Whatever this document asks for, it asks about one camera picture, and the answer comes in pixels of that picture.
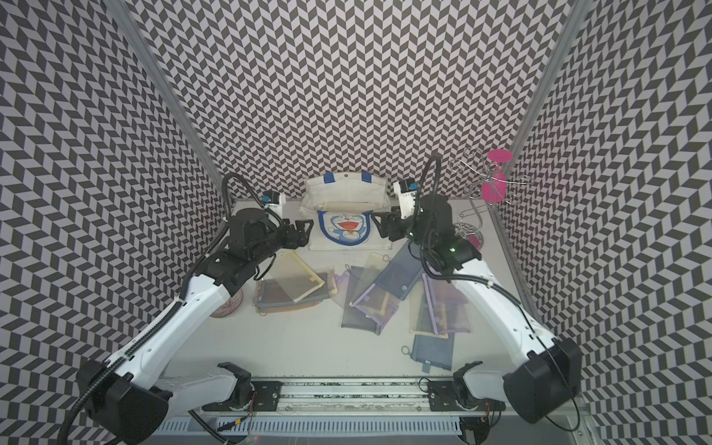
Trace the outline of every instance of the pink plastic lid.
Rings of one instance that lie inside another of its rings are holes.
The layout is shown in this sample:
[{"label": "pink plastic lid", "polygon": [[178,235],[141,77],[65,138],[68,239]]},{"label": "pink plastic lid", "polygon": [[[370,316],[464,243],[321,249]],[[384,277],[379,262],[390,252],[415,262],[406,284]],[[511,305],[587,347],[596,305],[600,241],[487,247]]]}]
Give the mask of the pink plastic lid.
[{"label": "pink plastic lid", "polygon": [[487,158],[492,162],[496,162],[497,164],[503,164],[505,162],[511,161],[514,158],[514,155],[512,155],[512,152],[510,152],[509,150],[500,148],[499,150],[492,150],[491,152],[487,153]]}]

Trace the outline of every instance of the linear slide rail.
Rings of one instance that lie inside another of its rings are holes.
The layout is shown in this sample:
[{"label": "linear slide rail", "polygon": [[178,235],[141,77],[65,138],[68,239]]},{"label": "linear slide rail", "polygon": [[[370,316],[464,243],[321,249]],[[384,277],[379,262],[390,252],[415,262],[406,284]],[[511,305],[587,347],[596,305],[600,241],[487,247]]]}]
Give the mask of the linear slide rail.
[{"label": "linear slide rail", "polygon": [[[452,378],[428,377],[433,381]],[[255,378],[279,380],[276,412],[255,412],[252,423],[243,422],[223,435],[358,437],[406,434],[410,436],[457,436],[460,417],[483,416],[484,411],[431,412],[425,381],[421,377],[379,378]],[[234,422],[246,412],[202,412],[215,426]],[[503,416],[517,415],[509,406]],[[571,403],[553,415],[575,415]],[[154,433],[160,436],[207,434],[185,415],[164,421]]]}]

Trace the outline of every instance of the white table surface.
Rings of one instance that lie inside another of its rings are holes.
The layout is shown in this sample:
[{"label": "white table surface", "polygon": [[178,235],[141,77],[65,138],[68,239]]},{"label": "white table surface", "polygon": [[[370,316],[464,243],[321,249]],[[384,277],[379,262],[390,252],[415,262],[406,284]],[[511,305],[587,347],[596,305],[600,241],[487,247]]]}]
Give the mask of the white table surface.
[{"label": "white table surface", "polygon": [[[469,205],[466,200],[453,200],[450,204],[454,221]],[[245,202],[244,206],[256,204]],[[299,219],[297,209],[298,202],[289,201],[284,217]],[[483,213],[483,220],[483,259],[502,286],[518,295],[487,212]],[[394,243],[392,250],[376,252],[392,258],[405,241]],[[336,273],[343,273],[346,264],[363,266],[370,251],[324,252],[303,247],[296,252],[311,268],[333,266]],[[190,375],[220,362],[233,362],[253,377],[450,376],[474,360],[511,365],[501,341],[472,304],[467,306],[471,332],[455,334],[453,370],[432,367],[429,374],[424,374],[421,363],[401,353],[403,346],[412,347],[414,339],[409,331],[408,299],[401,302],[381,335],[375,335],[341,328],[342,309],[331,300],[312,308],[260,316],[252,305],[254,289],[255,282],[248,281],[238,310],[225,318],[206,320],[178,350],[165,375]]]}]

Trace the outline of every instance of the black cable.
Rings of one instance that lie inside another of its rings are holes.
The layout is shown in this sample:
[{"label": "black cable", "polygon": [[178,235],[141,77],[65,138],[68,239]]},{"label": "black cable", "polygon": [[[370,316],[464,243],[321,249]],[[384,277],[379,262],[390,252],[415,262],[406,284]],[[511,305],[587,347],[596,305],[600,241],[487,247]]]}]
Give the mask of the black cable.
[{"label": "black cable", "polygon": [[497,413],[497,420],[494,419],[494,411],[492,411],[492,421],[490,422],[490,429],[492,429],[495,425],[499,423],[499,419],[502,418],[502,411],[499,411]]},{"label": "black cable", "polygon": [[442,156],[439,153],[431,153],[428,157],[427,162],[425,163],[425,167],[423,167],[423,172],[420,175],[420,183],[418,184],[418,188],[415,192],[415,216],[413,216],[413,227],[417,227],[415,224],[417,223],[418,218],[420,217],[420,192],[425,187],[425,179],[427,178],[428,171],[430,170],[430,165],[435,159],[440,160],[441,158]]},{"label": "black cable", "polygon": [[254,199],[255,202],[264,211],[266,211],[270,215],[274,216],[274,218],[279,223],[279,226],[282,227],[282,224],[283,224],[282,218],[280,218],[279,215],[277,215],[277,213],[275,213],[274,210],[270,209],[269,207],[265,207],[265,203],[261,199],[259,199],[259,197],[257,196],[257,193],[255,192],[255,189],[252,187],[252,185],[249,182],[247,182],[245,180],[245,178],[242,177],[242,175],[235,173],[235,172],[228,173],[225,175],[225,177],[223,177],[222,194],[223,194],[223,208],[225,210],[225,215],[226,215],[225,221],[227,221],[227,219],[230,217],[230,214],[231,214],[230,199],[229,199],[230,194],[228,193],[228,184],[230,182],[230,179],[237,179],[238,181],[240,181],[242,186],[245,187],[245,189],[250,194],[250,196],[252,196],[252,199]]},{"label": "black cable", "polygon": [[277,254],[275,253],[272,255],[272,261],[269,262],[269,266],[267,266],[267,269],[262,273],[262,275],[257,276],[257,273],[260,273],[260,266],[257,266],[257,271],[255,272],[255,281],[260,281],[262,278],[264,278],[265,275],[267,275],[267,272],[272,268],[272,265],[274,264],[274,261],[277,259]]},{"label": "black cable", "polygon": [[215,431],[221,433],[221,432],[223,432],[223,431],[228,431],[229,429],[233,429],[235,426],[238,426],[239,424],[241,424],[242,422],[244,422],[244,421],[249,417],[249,415],[250,415],[250,414],[246,414],[246,415],[240,417],[238,420],[236,420],[236,421],[234,421],[234,422],[228,422],[228,423],[226,423],[225,425],[220,426],[220,427],[219,427],[218,429],[216,429]]},{"label": "black cable", "polygon": [[193,419],[195,419],[195,421],[198,422],[198,424],[199,424],[205,431],[208,432],[208,434],[210,434],[211,436],[213,436],[216,440],[220,441],[220,442],[223,443],[224,445],[237,445],[237,444],[239,444],[240,442],[242,442],[242,441],[245,439],[245,438],[242,438],[242,439],[240,440],[240,442],[234,442],[234,441],[232,441],[232,440],[230,440],[230,439],[226,439],[225,437],[223,437],[222,435],[220,435],[219,432],[215,431],[212,426],[208,425],[207,422],[205,422],[205,421],[203,420],[203,418],[200,417],[194,410],[191,409],[190,411],[188,411],[188,414],[190,414],[191,417],[192,417]]},{"label": "black cable", "polygon": [[250,422],[247,424],[247,436],[245,436],[245,437],[250,436],[250,430],[252,429],[252,419],[255,418],[254,411],[250,410],[250,414],[248,414],[248,416],[250,418]]},{"label": "black cable", "polygon": [[121,357],[119,360],[116,360],[111,365],[109,365],[109,367],[106,368],[106,370],[94,381],[94,383],[92,383],[89,388],[87,388],[86,392],[80,395],[77,401],[74,402],[74,405],[70,408],[69,411],[67,411],[67,414],[64,416],[64,422],[62,422],[62,426],[60,427],[59,433],[57,434],[58,444],[66,445],[67,437],[69,436],[69,430],[72,427],[74,419],[77,418],[82,408],[92,396],[94,391],[96,391],[96,389],[116,370],[116,368],[121,366],[124,361],[125,358]]},{"label": "black cable", "polygon": [[428,382],[432,382],[432,380],[430,380],[428,377],[420,377],[420,380],[418,380],[418,389],[420,389],[421,391],[423,391],[423,388],[420,387],[420,382],[422,382],[423,380],[427,380]]},{"label": "black cable", "polygon": [[[440,156],[439,156],[439,155],[431,155],[430,158],[428,159],[428,162],[426,163],[426,168],[429,168],[430,163],[431,163],[431,161],[433,160],[433,158],[435,159],[435,179],[434,179],[434,181],[433,181],[433,188],[432,188],[432,191],[431,191],[431,195],[432,195],[431,204],[433,204],[433,205],[431,206],[432,208],[434,208],[435,196],[438,194],[438,190],[439,190],[438,187],[439,187],[439,182],[440,182],[440,167],[441,167]],[[418,197],[418,195],[416,194],[415,212],[416,212],[416,214],[419,214],[419,213],[420,213],[420,211],[419,211],[419,202],[418,202],[418,200],[417,200],[417,197]],[[578,404],[576,403],[576,399],[575,399],[575,397],[574,397],[574,393],[573,393],[573,391],[571,390],[571,388],[569,387],[568,382],[566,381],[566,377],[564,376],[564,372],[563,372],[563,371],[561,370],[561,368],[559,367],[559,364],[556,363],[556,360],[554,360],[554,356],[551,355],[551,352],[549,351],[549,348],[546,347],[546,345],[544,345],[544,342],[543,342],[543,341],[539,338],[539,336],[534,332],[534,327],[533,327],[532,324],[530,323],[529,317],[527,316],[526,312],[524,312],[524,309],[522,309],[520,303],[517,301],[517,299],[514,297],[514,295],[512,295],[511,293],[509,293],[509,291],[507,291],[505,288],[503,288],[502,286],[498,285],[497,283],[494,283],[494,282],[492,282],[492,281],[490,281],[490,280],[487,280],[487,279],[485,279],[485,278],[482,278],[482,277],[472,276],[472,275],[459,275],[459,274],[458,274],[458,275],[447,275],[447,276],[446,276],[446,275],[436,275],[436,274],[430,269],[430,267],[428,266],[428,264],[427,264],[427,262],[426,262],[426,251],[429,251],[429,247],[427,246],[427,244],[428,244],[428,241],[429,241],[429,233],[430,233],[430,228],[431,228],[431,225],[432,225],[432,221],[433,221],[432,218],[430,218],[430,219],[428,220],[428,225],[427,225],[427,227],[425,228],[425,231],[423,232],[423,233],[424,233],[423,241],[422,241],[422,243],[421,243],[421,245],[420,245],[420,261],[421,261],[421,264],[423,265],[423,270],[425,271],[425,273],[428,274],[428,277],[430,277],[430,278],[432,278],[432,279],[434,279],[434,280],[444,280],[444,281],[463,280],[463,281],[472,281],[472,282],[474,282],[474,283],[484,284],[484,285],[487,286],[488,288],[493,288],[494,290],[496,290],[497,292],[499,292],[501,295],[503,295],[505,298],[507,298],[512,304],[514,304],[514,306],[515,306],[517,309],[519,309],[519,312],[521,312],[522,316],[524,317],[524,321],[526,321],[526,322],[527,322],[527,325],[529,326],[529,330],[531,331],[532,335],[534,335],[534,337],[536,337],[537,341],[541,344],[541,346],[544,348],[544,351],[546,351],[546,353],[549,355],[549,358],[551,359],[551,362],[554,364],[554,366],[556,367],[556,370],[559,372],[559,375],[561,376],[561,381],[562,381],[562,383],[564,384],[564,386],[566,387],[566,390],[568,391],[569,395],[571,396],[571,401],[572,401],[573,404],[574,404],[574,408],[576,408],[576,417],[577,417],[576,426],[575,426],[573,429],[568,429],[568,428],[565,428],[565,427],[563,427],[563,426],[560,426],[559,424],[557,424],[556,422],[554,422],[552,419],[549,419],[549,416],[545,416],[545,417],[546,417],[546,419],[547,419],[549,422],[551,422],[554,426],[556,426],[556,427],[559,428],[559,429],[562,429],[562,430],[568,431],[568,432],[574,432],[574,431],[576,431],[576,430],[579,428],[579,426],[581,425],[581,413],[579,412]]]},{"label": "black cable", "polygon": [[413,259],[416,259],[416,260],[420,261],[420,258],[417,257],[417,256],[415,256],[415,255],[413,255],[413,251],[410,250],[410,246],[411,246],[412,244],[413,244],[413,241],[408,240],[408,253],[410,253],[410,256],[412,256]]}]

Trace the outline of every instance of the wire stand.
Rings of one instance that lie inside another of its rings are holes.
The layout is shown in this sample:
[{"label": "wire stand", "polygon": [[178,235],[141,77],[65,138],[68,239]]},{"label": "wire stand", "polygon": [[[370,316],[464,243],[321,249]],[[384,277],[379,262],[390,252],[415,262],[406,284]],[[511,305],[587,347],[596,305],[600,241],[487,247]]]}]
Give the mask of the wire stand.
[{"label": "wire stand", "polygon": [[484,165],[479,165],[480,162],[475,159],[476,155],[476,150],[471,148],[464,158],[457,162],[456,172],[468,170],[475,174],[475,179],[467,188],[470,209],[459,214],[456,233],[464,239],[469,239],[476,248],[481,248],[484,244],[482,212],[501,204],[517,204],[519,196],[508,191],[508,188],[529,185],[530,177],[523,175],[513,181],[506,179],[502,166],[513,158],[509,150],[492,150],[487,154],[490,163]]}]

